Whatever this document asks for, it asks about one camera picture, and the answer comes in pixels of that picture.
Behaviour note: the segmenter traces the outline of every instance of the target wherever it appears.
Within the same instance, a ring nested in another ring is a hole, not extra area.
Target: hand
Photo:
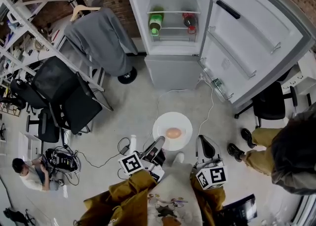
[[[43,173],[48,173],[48,170],[46,170],[46,168],[45,168],[45,166],[44,165],[40,165],[40,169],[41,169],[41,171],[43,172]]]

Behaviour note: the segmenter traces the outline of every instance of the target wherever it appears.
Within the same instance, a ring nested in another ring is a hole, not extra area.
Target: bottle cap
[[[159,32],[158,32],[157,28],[152,28],[152,35],[153,36],[158,36],[159,35]]]

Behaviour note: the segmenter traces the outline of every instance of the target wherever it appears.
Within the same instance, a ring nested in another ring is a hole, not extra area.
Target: man in white t-shirt
[[[12,167],[25,186],[38,191],[57,190],[60,181],[50,180],[49,172],[41,163],[41,157],[32,161],[24,162],[21,158],[12,161]]]

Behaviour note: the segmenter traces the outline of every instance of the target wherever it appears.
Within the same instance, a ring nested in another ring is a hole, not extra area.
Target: refrigerator drawer
[[[194,89],[202,68],[198,56],[147,55],[145,63],[156,89]]]

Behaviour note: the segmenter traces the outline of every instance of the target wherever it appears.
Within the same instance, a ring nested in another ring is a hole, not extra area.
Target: gray pants
[[[40,178],[40,181],[42,184],[45,183],[45,174],[41,171],[40,167],[35,167],[35,170]],[[57,191],[59,188],[59,182],[53,179],[50,179],[49,181],[49,190],[51,191]]]

